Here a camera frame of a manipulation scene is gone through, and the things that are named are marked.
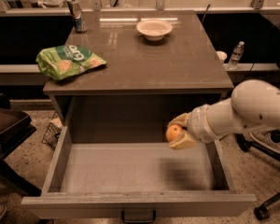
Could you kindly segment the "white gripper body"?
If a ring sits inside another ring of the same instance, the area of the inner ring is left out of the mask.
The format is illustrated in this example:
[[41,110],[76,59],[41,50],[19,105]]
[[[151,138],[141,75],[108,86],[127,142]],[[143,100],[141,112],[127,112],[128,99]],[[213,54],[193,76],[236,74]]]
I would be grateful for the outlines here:
[[196,107],[189,113],[187,130],[197,142],[210,143],[223,136],[216,131],[219,111],[218,104],[214,104]]

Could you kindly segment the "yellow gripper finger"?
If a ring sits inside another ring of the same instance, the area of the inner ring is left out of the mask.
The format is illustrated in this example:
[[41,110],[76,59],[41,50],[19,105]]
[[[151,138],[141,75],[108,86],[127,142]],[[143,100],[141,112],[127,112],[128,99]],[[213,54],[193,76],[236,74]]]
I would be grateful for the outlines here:
[[187,128],[188,127],[188,119],[190,117],[190,113],[183,113],[177,117],[175,117],[174,119],[172,119],[167,127],[170,127],[172,125],[179,125],[182,128]]
[[182,131],[177,138],[169,143],[170,149],[185,149],[194,147],[198,143],[188,132]]

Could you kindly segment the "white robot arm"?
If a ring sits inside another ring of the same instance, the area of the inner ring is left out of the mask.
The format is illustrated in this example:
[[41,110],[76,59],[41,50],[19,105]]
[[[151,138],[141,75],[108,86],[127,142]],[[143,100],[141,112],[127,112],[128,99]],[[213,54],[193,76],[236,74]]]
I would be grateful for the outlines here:
[[210,143],[232,133],[280,130],[280,90],[262,80],[246,80],[234,88],[230,98],[179,115],[168,129],[174,125],[182,131],[169,142],[171,149]]

